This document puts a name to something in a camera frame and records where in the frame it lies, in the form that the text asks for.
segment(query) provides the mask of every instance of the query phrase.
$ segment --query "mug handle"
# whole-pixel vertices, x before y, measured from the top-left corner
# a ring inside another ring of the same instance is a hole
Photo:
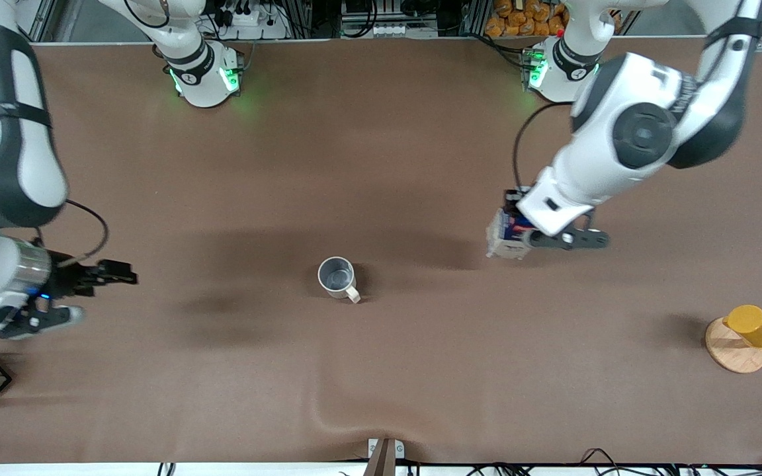
[[[345,294],[349,295],[349,299],[351,299],[354,304],[357,304],[357,302],[360,301],[360,294],[357,293],[357,289],[355,289],[354,286],[345,288]]]

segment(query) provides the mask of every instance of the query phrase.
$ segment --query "brown table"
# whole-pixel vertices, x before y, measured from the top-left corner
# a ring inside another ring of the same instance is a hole
[[[618,40],[695,69],[701,40]],[[142,283],[87,320],[0,341],[1,461],[300,461],[405,440],[425,461],[762,461],[762,370],[737,376],[704,326],[762,305],[762,54],[740,141],[607,202],[602,252],[484,257],[539,105],[466,40],[260,45],[239,99],[187,106],[148,46],[43,46],[71,197]],[[552,109],[532,178],[569,139]],[[68,211],[54,249],[93,246]],[[327,298],[324,258],[366,301]]]

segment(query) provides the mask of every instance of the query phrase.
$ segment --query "mug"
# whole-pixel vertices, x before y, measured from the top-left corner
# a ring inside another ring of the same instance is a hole
[[[331,298],[349,298],[355,304],[360,301],[360,294],[355,289],[355,268],[345,257],[335,256],[323,261],[317,277]]]

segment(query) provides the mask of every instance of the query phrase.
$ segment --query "round wooden base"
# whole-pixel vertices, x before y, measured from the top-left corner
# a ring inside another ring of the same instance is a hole
[[[743,338],[722,323],[714,320],[704,332],[707,352],[722,367],[738,374],[750,374],[762,368],[762,349],[749,347]]]

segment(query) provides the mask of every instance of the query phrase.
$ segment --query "black strap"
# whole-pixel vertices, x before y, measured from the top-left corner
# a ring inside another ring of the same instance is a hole
[[[722,24],[716,30],[711,31],[704,41],[704,47],[716,43],[718,40],[728,38],[731,35],[748,35],[759,38],[762,31],[762,22],[759,19],[734,17]]]
[[[0,102],[0,118],[24,118],[45,127],[52,127],[52,117],[48,111],[21,102]]]

